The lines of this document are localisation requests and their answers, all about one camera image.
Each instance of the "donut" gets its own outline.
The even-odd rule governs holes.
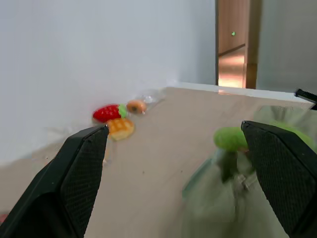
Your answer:
[[[132,100],[128,102],[127,109],[131,113],[143,114],[147,110],[147,105],[141,100]]]

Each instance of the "doorway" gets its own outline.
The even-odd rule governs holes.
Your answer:
[[[256,88],[261,0],[216,0],[216,82]]]

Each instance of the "door frame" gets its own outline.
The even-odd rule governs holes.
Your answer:
[[[215,0],[215,81],[219,85],[219,1]],[[247,32],[244,62],[243,87],[255,89],[257,86],[258,56],[263,0],[247,0]]]

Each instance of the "beige table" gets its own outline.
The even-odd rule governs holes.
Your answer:
[[[86,237],[180,237],[182,187],[215,151],[213,133],[223,126],[240,126],[262,105],[310,106],[168,88],[165,101],[134,118],[135,133],[114,144],[113,162],[104,168]],[[44,165],[60,146],[50,145],[33,158]],[[30,159],[0,168],[0,211],[14,206],[35,170]]]

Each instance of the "red strawberry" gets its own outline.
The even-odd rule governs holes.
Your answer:
[[[126,116],[126,111],[123,105],[110,104],[106,105],[93,114],[93,118],[101,123],[106,123],[108,120],[113,120],[117,118],[124,118]]]

